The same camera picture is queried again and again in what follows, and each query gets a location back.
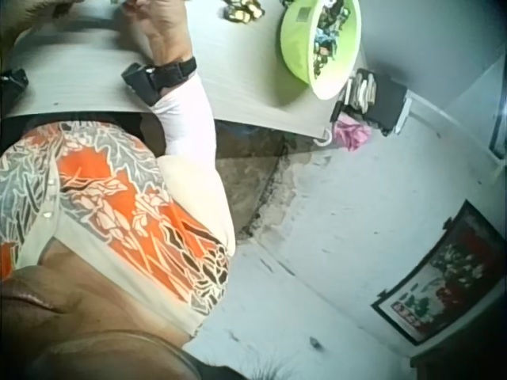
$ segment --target pink cloth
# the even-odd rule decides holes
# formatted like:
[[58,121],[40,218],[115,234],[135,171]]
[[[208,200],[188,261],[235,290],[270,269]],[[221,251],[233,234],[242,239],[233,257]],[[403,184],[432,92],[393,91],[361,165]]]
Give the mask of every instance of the pink cloth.
[[340,146],[344,146],[349,152],[353,152],[370,139],[372,129],[368,125],[363,125],[342,113],[334,125],[333,135],[334,140]]

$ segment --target green bowl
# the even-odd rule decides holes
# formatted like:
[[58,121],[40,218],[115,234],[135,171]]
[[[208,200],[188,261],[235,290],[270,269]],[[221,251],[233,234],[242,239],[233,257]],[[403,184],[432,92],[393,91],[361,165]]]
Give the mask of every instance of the green bowl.
[[334,97],[343,88],[359,54],[361,14],[358,0],[345,0],[350,17],[338,37],[337,54],[314,75],[314,40],[326,0],[295,0],[284,16],[280,34],[282,56],[289,70],[309,84],[319,99]]

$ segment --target floral pattern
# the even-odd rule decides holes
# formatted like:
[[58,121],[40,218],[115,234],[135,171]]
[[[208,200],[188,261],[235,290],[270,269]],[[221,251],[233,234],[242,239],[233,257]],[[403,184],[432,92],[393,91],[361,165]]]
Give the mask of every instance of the floral pattern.
[[137,272],[207,315],[228,277],[224,245],[171,197],[154,155],[117,126],[52,123],[30,131],[0,158],[2,277],[40,213],[51,160],[61,212],[105,242]]

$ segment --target table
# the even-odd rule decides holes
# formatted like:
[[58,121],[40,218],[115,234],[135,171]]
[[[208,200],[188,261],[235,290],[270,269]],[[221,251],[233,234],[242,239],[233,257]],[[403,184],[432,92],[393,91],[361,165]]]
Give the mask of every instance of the table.
[[[215,118],[321,138],[335,100],[320,101],[284,65],[279,0],[263,0],[266,15],[249,25],[222,19],[224,5],[187,2],[194,53]],[[149,63],[149,49],[109,0],[77,4],[66,19],[33,29],[11,58],[11,66],[26,70],[30,86],[10,116],[149,112],[120,77],[130,63]]]

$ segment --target wristwatch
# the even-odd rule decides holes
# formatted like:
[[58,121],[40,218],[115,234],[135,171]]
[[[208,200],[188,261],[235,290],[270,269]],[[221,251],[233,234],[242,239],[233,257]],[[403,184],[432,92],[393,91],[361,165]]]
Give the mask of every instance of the wristwatch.
[[121,77],[125,83],[150,107],[157,104],[162,89],[171,88],[185,83],[197,69],[195,58],[163,66],[142,66],[133,63]]

